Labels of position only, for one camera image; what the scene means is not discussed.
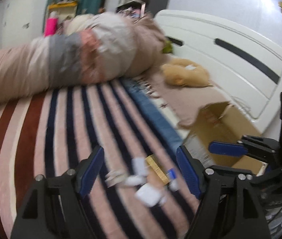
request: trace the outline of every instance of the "stuffed animal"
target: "stuffed animal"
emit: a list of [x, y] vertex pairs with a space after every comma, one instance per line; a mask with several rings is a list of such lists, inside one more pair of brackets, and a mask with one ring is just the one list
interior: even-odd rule
[[161, 70], [165, 82], [170, 85], [188, 87], [209, 86], [209, 73], [201, 65], [181, 58], [174, 58], [168, 64], [162, 65]]

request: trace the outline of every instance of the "white headboard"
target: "white headboard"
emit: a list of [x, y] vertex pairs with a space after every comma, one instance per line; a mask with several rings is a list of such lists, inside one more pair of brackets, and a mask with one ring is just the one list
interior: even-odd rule
[[174, 54], [208, 69], [211, 79], [263, 133], [280, 109], [282, 48], [212, 15], [163, 10], [155, 20], [166, 36], [181, 41], [173, 45]]

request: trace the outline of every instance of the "metal screw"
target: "metal screw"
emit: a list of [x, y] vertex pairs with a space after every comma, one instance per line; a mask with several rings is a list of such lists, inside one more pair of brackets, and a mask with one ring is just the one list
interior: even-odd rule
[[207, 169], [205, 170], [205, 172], [206, 172], [207, 175], [212, 175], [212, 174], [214, 174], [214, 170], [211, 169], [211, 168], [207, 168]]
[[262, 194], [260, 195], [260, 197], [261, 197], [262, 199], [267, 199], [267, 193], [262, 193]]
[[239, 174], [239, 179], [240, 179], [241, 181], [243, 181], [243, 180], [246, 179], [246, 176], [241, 173], [241, 174]]
[[67, 174], [70, 175], [70, 176], [75, 175], [75, 173], [76, 173], [76, 171], [73, 170], [73, 169], [69, 169], [69, 170], [67, 171]]
[[42, 181], [43, 178], [44, 178], [44, 176], [43, 176], [42, 174], [39, 174], [39, 175], [37, 175], [37, 176], [35, 177], [35, 180], [36, 180], [37, 182], [39, 182], [39, 181]]

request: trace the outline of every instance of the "striped blanket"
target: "striped blanket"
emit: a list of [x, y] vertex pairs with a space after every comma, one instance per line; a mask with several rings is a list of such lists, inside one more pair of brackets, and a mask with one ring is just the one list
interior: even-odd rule
[[[9, 238], [33, 177], [61, 175], [101, 145], [105, 164], [83, 206], [98, 238], [179, 238], [188, 230], [198, 200], [177, 168], [182, 143], [156, 107], [129, 79], [55, 89], [0, 105], [0, 235]], [[137, 188], [107, 188], [111, 170], [133, 174], [131, 159], [155, 154], [165, 169], [176, 168], [180, 189], [167, 201], [145, 207]], [[150, 173], [148, 181], [160, 188]]]

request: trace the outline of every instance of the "gray fabric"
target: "gray fabric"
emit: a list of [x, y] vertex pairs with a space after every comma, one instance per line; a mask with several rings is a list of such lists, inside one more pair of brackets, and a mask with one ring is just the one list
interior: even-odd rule
[[53, 35], [49, 40], [49, 86], [57, 88], [81, 84], [81, 38]]

